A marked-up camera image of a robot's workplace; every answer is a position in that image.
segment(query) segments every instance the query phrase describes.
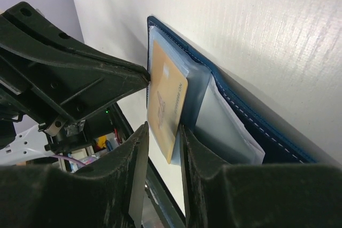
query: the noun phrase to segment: table surface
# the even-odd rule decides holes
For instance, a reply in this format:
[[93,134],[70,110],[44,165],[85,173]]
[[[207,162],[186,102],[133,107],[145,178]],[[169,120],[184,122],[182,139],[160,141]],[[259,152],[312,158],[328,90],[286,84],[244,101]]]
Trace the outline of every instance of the table surface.
[[[307,151],[342,163],[340,0],[74,1],[86,44],[146,67],[153,14],[316,145],[303,143]],[[119,105],[133,129],[146,120],[145,90]],[[184,212],[180,166],[153,136],[149,156]]]

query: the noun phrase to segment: stitching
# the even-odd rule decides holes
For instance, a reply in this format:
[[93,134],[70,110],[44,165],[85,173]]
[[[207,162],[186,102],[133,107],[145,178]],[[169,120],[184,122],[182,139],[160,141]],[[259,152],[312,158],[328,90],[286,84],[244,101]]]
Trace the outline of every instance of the stitching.
[[[195,57],[192,53],[190,53],[189,51],[187,51],[187,50],[185,50],[184,48],[182,48],[173,38],[171,38],[168,34],[166,34],[158,25],[156,25],[153,21],[149,21],[151,24],[153,24],[154,26],[156,26],[157,28],[159,28],[168,38],[170,38],[176,45],[178,45],[184,52],[186,52],[187,54],[189,54],[190,56],[192,56],[193,58],[195,58],[198,62],[200,62],[202,65],[204,65],[205,67],[207,67],[209,70],[211,70],[206,64],[204,64],[201,60],[199,60],[197,57]],[[221,90],[223,91],[223,95],[226,97],[226,98],[228,98],[229,99],[229,101],[230,101],[230,103],[232,103],[233,104],[233,106],[235,106],[237,109],[239,109],[239,107],[232,101],[232,100],[230,100],[230,98],[226,95],[226,93],[225,93],[225,90],[224,90],[224,88],[222,87],[222,85],[220,84],[220,82],[219,81],[215,81],[218,85],[219,85],[219,87],[221,88]],[[254,125],[256,126],[256,127],[258,127],[259,128],[259,125],[258,124],[256,124],[250,117],[248,117],[248,120],[249,121],[251,121],[252,123],[254,123]],[[262,132],[262,133],[264,133],[267,137],[270,137],[263,129],[261,129],[261,128],[259,128],[259,131],[260,132]],[[286,152],[288,152],[289,154],[291,154],[290,153],[290,151],[288,150],[288,149],[286,149],[281,143],[279,143],[276,139],[274,139],[273,137],[271,137],[271,140],[272,141],[274,141],[274,142],[276,142],[276,143],[278,143],[278,145],[279,146],[281,146],[282,148],[284,148],[285,150],[286,150]]]

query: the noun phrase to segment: tan label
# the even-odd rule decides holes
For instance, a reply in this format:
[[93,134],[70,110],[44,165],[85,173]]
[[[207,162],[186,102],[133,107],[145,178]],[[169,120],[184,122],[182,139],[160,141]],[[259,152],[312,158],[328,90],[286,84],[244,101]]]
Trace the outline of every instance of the tan label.
[[168,163],[171,162],[187,88],[186,77],[154,41],[147,121]]

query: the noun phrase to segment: pink cable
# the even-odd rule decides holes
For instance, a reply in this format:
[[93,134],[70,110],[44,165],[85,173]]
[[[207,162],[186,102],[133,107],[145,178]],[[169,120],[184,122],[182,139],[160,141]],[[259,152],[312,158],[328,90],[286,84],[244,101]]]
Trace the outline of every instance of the pink cable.
[[68,157],[68,156],[63,156],[63,155],[52,155],[51,157],[58,158],[58,159],[63,159],[63,160],[68,160],[68,161],[74,162],[74,163],[78,164],[80,167],[85,167],[85,166],[86,166],[86,164],[84,164],[83,162],[81,162],[81,161],[79,161],[79,160],[77,160],[77,159]]

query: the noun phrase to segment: dark blue edge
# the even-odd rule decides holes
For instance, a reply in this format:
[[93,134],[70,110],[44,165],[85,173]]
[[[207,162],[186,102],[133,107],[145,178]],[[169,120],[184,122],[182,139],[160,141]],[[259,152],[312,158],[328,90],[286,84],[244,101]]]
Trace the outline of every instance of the dark blue edge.
[[272,125],[270,125],[260,114],[256,113],[249,105],[244,103],[236,95],[236,93],[229,88],[227,82],[222,77],[219,69],[208,60],[204,55],[199,53],[195,48],[189,45],[185,40],[179,37],[175,32],[168,28],[165,24],[159,21],[154,16],[149,16],[147,18],[147,30],[148,30],[148,49],[147,49],[147,70],[150,70],[149,65],[149,48],[150,48],[150,26],[156,26],[161,31],[165,33],[171,40],[173,40],[179,47],[181,47],[194,61],[205,65],[213,74],[217,88],[222,95],[222,97],[231,106],[234,112],[238,115],[245,126],[250,123],[255,129],[258,129],[259,133],[263,134],[263,137],[270,143],[278,147],[283,154],[287,154],[288,157],[292,158],[292,162],[311,162],[316,161],[309,156],[303,149],[295,145],[292,141],[286,138],[282,133],[277,131]]

